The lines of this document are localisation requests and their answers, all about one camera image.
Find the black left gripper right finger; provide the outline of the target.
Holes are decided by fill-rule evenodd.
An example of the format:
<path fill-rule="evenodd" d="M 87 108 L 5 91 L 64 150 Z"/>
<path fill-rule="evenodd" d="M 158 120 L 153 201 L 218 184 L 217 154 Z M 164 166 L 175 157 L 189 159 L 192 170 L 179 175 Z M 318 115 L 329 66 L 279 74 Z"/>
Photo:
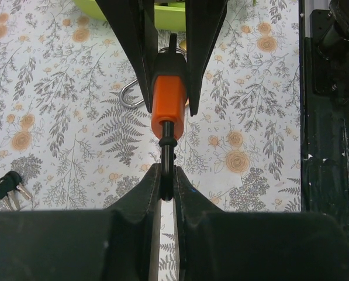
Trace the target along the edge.
<path fill-rule="evenodd" d="M 177 167 L 179 280 L 349 280 L 349 243 L 321 213 L 227 212 Z"/>

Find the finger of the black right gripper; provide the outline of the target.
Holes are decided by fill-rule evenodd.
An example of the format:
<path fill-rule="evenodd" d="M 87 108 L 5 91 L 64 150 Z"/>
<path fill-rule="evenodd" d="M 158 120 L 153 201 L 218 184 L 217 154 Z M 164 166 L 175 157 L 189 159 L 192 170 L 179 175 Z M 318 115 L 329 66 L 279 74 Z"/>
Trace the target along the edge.
<path fill-rule="evenodd" d="M 227 0 L 186 1 L 188 99 L 192 116 L 198 114 L 203 75 L 226 14 Z"/>
<path fill-rule="evenodd" d="M 154 1 L 98 0 L 96 2 L 114 31 L 139 82 L 148 112 L 152 110 L 152 78 L 158 53 Z"/>

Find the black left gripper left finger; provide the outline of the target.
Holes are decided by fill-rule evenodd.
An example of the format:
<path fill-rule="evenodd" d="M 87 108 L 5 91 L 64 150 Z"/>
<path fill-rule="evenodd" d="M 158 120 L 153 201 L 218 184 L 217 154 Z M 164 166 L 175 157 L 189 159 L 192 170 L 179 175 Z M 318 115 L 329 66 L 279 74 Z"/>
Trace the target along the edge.
<path fill-rule="evenodd" d="M 0 212 L 0 280 L 157 280 L 160 165 L 103 210 Z"/>

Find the orange black padlock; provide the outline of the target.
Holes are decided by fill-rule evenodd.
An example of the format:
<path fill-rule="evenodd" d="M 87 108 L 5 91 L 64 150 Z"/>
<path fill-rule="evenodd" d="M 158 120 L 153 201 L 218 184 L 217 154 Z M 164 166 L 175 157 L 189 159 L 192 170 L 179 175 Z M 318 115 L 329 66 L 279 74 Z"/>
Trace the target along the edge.
<path fill-rule="evenodd" d="M 186 60 L 177 49 L 177 34 L 170 34 L 169 46 L 154 62 L 151 128 L 161 148 L 160 194 L 164 201 L 173 198 L 174 149 L 184 132 Z"/>

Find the black-headed key bunch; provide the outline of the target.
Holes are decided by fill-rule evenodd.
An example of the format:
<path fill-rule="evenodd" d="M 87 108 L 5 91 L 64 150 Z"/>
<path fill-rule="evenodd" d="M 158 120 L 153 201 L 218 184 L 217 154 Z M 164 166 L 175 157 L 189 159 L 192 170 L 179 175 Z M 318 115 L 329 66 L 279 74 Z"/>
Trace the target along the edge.
<path fill-rule="evenodd" d="M 15 210 L 11 204 L 11 200 L 16 210 L 20 210 L 20 203 L 15 193 L 20 193 L 26 200 L 32 199 L 32 194 L 23 185 L 21 175 L 15 171 L 9 171 L 0 178 L 0 200 L 3 201 L 11 211 Z"/>

